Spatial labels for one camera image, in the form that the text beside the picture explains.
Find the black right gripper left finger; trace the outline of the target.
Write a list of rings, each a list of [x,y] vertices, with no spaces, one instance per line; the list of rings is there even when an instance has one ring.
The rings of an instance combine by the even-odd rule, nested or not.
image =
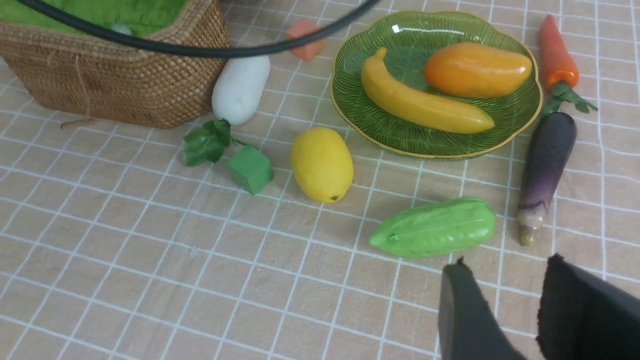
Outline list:
[[[442,269],[438,333],[443,360],[525,359],[503,333],[462,257]]]

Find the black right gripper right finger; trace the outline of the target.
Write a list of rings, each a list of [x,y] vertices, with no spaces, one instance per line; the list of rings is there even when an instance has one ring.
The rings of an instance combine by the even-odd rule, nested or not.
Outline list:
[[[546,360],[637,360],[640,302],[554,254],[547,260],[537,344]]]

